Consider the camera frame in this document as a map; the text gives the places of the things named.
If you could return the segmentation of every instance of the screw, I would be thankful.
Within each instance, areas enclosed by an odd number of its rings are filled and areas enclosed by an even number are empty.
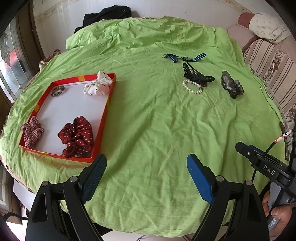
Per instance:
[[[48,185],[48,181],[44,181],[43,183],[41,183],[41,186],[46,187]]]
[[[78,180],[78,177],[77,176],[72,176],[70,177],[70,182],[76,182]]]
[[[252,182],[251,180],[246,180],[246,184],[247,184],[248,186],[252,186],[252,185],[253,185],[253,182]]]
[[[224,181],[224,177],[222,177],[222,176],[217,176],[217,177],[216,177],[216,180],[217,180],[218,182],[222,182],[222,181]]]

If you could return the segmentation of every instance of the blue striped strap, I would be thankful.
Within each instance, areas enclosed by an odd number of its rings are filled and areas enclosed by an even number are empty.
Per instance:
[[[201,58],[203,58],[205,56],[206,56],[206,54],[202,53],[202,54],[196,56],[195,58],[191,59],[191,58],[188,58],[188,57],[180,57],[180,56],[177,56],[177,55],[174,55],[174,54],[171,54],[171,53],[167,53],[167,54],[163,55],[163,58],[170,58],[174,63],[178,62],[178,58],[182,59],[185,62],[190,62],[191,63],[191,62],[196,62],[196,61],[200,60]]]

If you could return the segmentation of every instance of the leopard print hair tie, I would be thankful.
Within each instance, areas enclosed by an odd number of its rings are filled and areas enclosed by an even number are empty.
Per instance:
[[[51,94],[51,96],[59,96],[61,93],[63,93],[64,90],[65,90],[65,86],[63,86],[63,85],[55,86],[51,90],[50,94]]]

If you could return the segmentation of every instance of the green bed sheet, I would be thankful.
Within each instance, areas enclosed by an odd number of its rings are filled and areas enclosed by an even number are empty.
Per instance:
[[[0,155],[34,191],[44,180],[58,183],[78,175],[87,164],[19,147],[20,126],[51,82],[99,70],[116,73],[101,148],[108,165],[86,203],[91,219],[105,227],[166,237],[195,232],[208,205],[189,175],[187,156],[195,153],[216,175],[243,182],[253,169],[235,144],[242,141],[265,150],[281,135],[276,106],[222,28],[170,17],[109,20],[78,31],[66,47],[14,103]],[[216,80],[195,95],[182,86],[182,61],[174,64],[162,56],[193,58],[203,52],[207,56],[192,65]],[[231,99],[222,88],[223,70],[243,85],[242,96]],[[284,143],[271,153],[283,160]],[[256,175],[258,191],[266,183]],[[230,215],[228,209],[224,222]]]

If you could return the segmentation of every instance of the striped sofa cushion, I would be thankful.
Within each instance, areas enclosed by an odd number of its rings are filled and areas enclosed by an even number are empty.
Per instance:
[[[250,45],[244,54],[247,65],[264,81],[271,98],[293,128],[296,113],[296,64],[283,51],[265,40]]]

